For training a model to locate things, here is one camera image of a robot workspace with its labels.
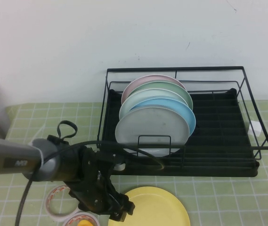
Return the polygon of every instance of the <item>black wire dish rack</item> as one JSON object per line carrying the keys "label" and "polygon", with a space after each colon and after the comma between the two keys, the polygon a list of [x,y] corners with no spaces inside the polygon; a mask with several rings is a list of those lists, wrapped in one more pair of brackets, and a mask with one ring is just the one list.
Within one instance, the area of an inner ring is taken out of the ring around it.
{"label": "black wire dish rack", "polygon": [[[161,171],[147,170],[155,163],[148,157],[129,154],[126,167],[115,175],[254,177],[258,173],[261,151],[268,150],[268,133],[255,104],[242,66],[168,67],[108,69],[97,139],[114,141],[119,121],[121,96],[134,79],[148,74],[164,74],[178,79],[194,103],[196,128],[183,146],[134,144],[137,148],[180,148],[160,157]],[[251,120],[259,121],[260,137],[255,136]],[[248,135],[249,125],[252,134]],[[100,151],[116,150],[99,145]]]}

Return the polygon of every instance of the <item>black cable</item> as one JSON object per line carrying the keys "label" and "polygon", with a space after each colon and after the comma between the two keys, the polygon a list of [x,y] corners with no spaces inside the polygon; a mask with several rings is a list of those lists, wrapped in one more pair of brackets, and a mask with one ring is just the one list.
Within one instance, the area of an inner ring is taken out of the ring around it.
{"label": "black cable", "polygon": [[[50,154],[46,158],[44,158],[44,164],[46,162],[48,162],[50,159],[60,155],[62,152],[68,151],[68,150],[73,149],[73,148],[85,146],[85,145],[97,145],[97,144],[98,145],[112,145],[112,146],[115,146],[115,147],[118,147],[118,148],[126,148],[126,149],[133,150],[135,152],[144,154],[144,155],[146,155],[147,157],[151,158],[152,160],[154,160],[156,163],[158,163],[160,165],[160,168],[157,168],[157,169],[154,169],[154,170],[162,170],[162,169],[164,169],[164,164],[158,158],[154,157],[153,155],[151,155],[151,154],[149,154],[149,153],[147,153],[145,151],[142,151],[142,150],[140,150],[138,148],[135,148],[135,147],[131,147],[131,146],[124,145],[124,144],[119,144],[119,143],[116,143],[116,142],[110,142],[110,141],[85,141],[85,142],[80,142],[80,143],[68,146],[68,147],[63,148],[63,149],[61,149],[61,150],[59,150],[59,151],[57,151],[57,152],[55,152],[53,154]],[[24,204],[25,204],[29,189],[30,189],[30,187],[32,185],[33,178],[35,177],[35,174],[39,171],[40,167],[41,167],[41,162],[39,164],[37,164],[37,167],[33,171],[33,174],[31,175],[31,177],[28,180],[28,183],[27,183],[27,185],[25,187],[25,190],[23,192],[23,195],[22,195],[22,198],[21,198],[21,201],[20,201],[20,204],[19,204],[19,208],[17,210],[15,226],[19,226],[19,224],[20,224],[23,207],[24,207]]]}

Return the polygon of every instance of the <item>black drip tray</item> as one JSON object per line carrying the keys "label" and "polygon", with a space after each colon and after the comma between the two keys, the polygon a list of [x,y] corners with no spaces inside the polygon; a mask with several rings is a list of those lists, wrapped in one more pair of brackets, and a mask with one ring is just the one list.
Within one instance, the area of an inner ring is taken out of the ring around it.
{"label": "black drip tray", "polygon": [[[153,171],[147,157],[130,156],[124,171],[116,175],[165,175],[254,177],[259,163],[255,160],[237,101],[236,89],[223,93],[191,93],[196,128],[185,148],[160,159],[165,169]],[[114,141],[119,121],[121,94],[110,90],[102,140]],[[101,146],[101,151],[112,151]]]}

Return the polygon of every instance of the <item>pink plate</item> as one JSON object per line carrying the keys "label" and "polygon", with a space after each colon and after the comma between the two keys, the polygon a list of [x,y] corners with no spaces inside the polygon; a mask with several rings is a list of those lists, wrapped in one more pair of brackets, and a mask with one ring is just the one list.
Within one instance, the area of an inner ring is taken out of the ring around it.
{"label": "pink plate", "polygon": [[181,86],[183,89],[186,90],[186,88],[183,86],[183,84],[181,82],[179,82],[178,80],[170,77],[170,76],[166,76],[166,75],[160,75],[160,74],[151,74],[151,75],[146,75],[143,77],[140,77],[134,81],[132,81],[124,90],[122,97],[121,97],[121,104],[123,104],[123,102],[128,98],[128,96],[131,94],[131,92],[137,88],[138,86],[149,82],[149,81],[154,81],[154,80],[163,80],[163,81],[169,81],[172,82],[174,84],[177,84],[179,86]]}

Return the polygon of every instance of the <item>black strap loop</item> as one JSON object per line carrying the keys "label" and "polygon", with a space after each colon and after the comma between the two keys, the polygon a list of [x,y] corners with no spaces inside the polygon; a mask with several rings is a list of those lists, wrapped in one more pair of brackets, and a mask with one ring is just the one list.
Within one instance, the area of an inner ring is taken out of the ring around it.
{"label": "black strap loop", "polygon": [[67,135],[67,136],[64,136],[63,138],[61,138],[62,140],[64,140],[65,138],[72,138],[72,137],[74,137],[77,134],[77,130],[78,130],[77,129],[77,126],[73,122],[71,122],[71,121],[63,120],[57,126],[57,134],[58,134],[58,137],[59,138],[61,137],[61,132],[60,132],[60,128],[59,128],[59,126],[61,124],[68,125],[68,126],[72,127],[74,129],[74,131],[75,131],[73,134],[70,134],[70,135]]}

